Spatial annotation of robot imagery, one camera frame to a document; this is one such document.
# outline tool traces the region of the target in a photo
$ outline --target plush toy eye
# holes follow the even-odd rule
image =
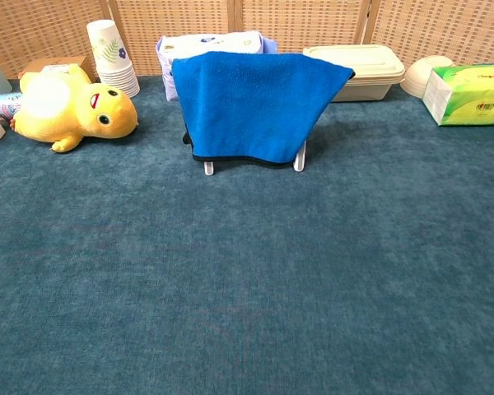
[[[107,125],[110,123],[110,117],[108,115],[99,115],[99,122],[102,123],[103,125]]]

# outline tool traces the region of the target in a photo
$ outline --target plush toy mouth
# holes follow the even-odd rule
[[[99,100],[99,94],[95,93],[90,100],[91,107],[94,109],[97,106],[97,101]]]

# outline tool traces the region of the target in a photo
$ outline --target green tissue box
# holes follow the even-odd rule
[[[422,101],[438,125],[494,124],[494,63],[434,67]]]

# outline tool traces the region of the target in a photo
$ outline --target stack of paper cups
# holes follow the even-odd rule
[[[129,97],[139,93],[139,83],[115,22],[106,19],[86,26],[97,74],[103,84],[119,88]]]

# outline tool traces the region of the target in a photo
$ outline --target container lid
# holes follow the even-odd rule
[[[330,45],[304,49],[304,55],[326,62],[350,67],[355,76],[348,81],[399,82],[403,78],[404,65],[394,51],[384,45]]]

